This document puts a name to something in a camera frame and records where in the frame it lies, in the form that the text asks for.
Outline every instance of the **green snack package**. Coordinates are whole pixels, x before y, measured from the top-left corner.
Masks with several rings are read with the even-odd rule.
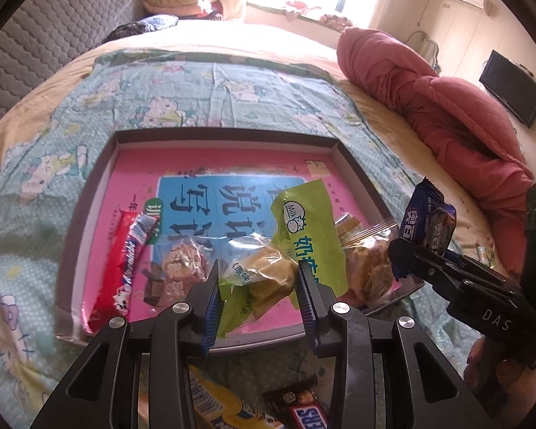
[[[345,255],[323,181],[316,179],[284,190],[271,210],[278,223],[272,243],[292,259],[307,261],[316,282],[329,285],[336,297],[345,294]]]

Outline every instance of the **snack package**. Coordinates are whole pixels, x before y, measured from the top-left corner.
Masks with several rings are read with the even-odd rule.
[[[271,210],[278,223],[272,243],[296,261],[307,261],[316,282],[329,285],[336,297],[345,294],[345,256],[323,181],[316,179],[284,190]]]
[[[220,275],[220,297],[226,300],[219,337],[261,318],[294,289],[298,263],[270,239],[257,233],[231,240],[226,249],[228,267]]]
[[[443,194],[425,177],[417,184],[407,205],[399,237],[423,245],[438,255],[444,255],[457,225],[457,211],[445,203]],[[409,272],[392,263],[397,279]]]
[[[207,254],[212,249],[187,237],[176,243],[158,243],[154,246],[160,263],[153,262],[151,271],[144,271],[144,301],[163,309],[183,301],[196,283],[209,278]]]
[[[313,391],[316,383],[317,378],[313,375],[310,379],[267,392],[264,400],[287,429],[326,429],[327,416]]]
[[[189,366],[193,406],[199,429],[286,429],[277,419],[259,412],[232,391],[205,379]],[[139,396],[139,415],[149,424],[149,399]]]
[[[391,220],[352,234],[352,238],[343,241],[349,291],[341,297],[342,301],[357,308],[375,306],[393,288],[387,248],[397,231],[397,223]]]
[[[84,326],[88,334],[96,334],[112,317],[127,317],[135,263],[156,223],[157,218],[152,216],[136,211],[121,211],[101,289],[89,321]]]

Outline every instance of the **beige blanket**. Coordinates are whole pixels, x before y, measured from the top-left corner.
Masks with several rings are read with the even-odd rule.
[[[284,30],[236,22],[181,21],[177,27],[116,40],[91,50],[62,68],[28,94],[0,120],[0,165],[7,149],[31,140],[50,114],[90,72],[103,53],[129,47],[151,47],[186,52],[250,56],[279,63],[307,63],[332,74],[354,99],[370,126],[401,160],[427,176],[457,209],[456,240],[466,255],[477,258],[477,244],[492,244],[487,220],[470,195],[437,163],[398,114],[367,96],[346,80],[336,62],[336,51]],[[497,269],[504,272],[496,260]]]

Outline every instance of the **black monitor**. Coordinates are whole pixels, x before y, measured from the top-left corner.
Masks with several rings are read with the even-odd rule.
[[[519,121],[532,125],[536,119],[536,82],[521,67],[493,50],[479,81]]]

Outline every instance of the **silver screw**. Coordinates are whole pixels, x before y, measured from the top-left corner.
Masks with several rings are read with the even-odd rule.
[[[339,301],[338,303],[334,303],[332,308],[334,309],[334,311],[336,313],[339,313],[341,315],[344,315],[347,312],[349,312],[349,305],[347,303],[344,303],[343,301]]]
[[[189,309],[189,304],[185,303],[184,301],[181,301],[180,303],[175,303],[173,305],[173,311],[179,314],[186,313]]]
[[[405,329],[410,329],[415,325],[415,319],[409,316],[401,316],[399,318],[399,325]]]
[[[109,320],[109,327],[112,329],[119,329],[123,324],[125,324],[125,319],[121,316],[116,316]]]

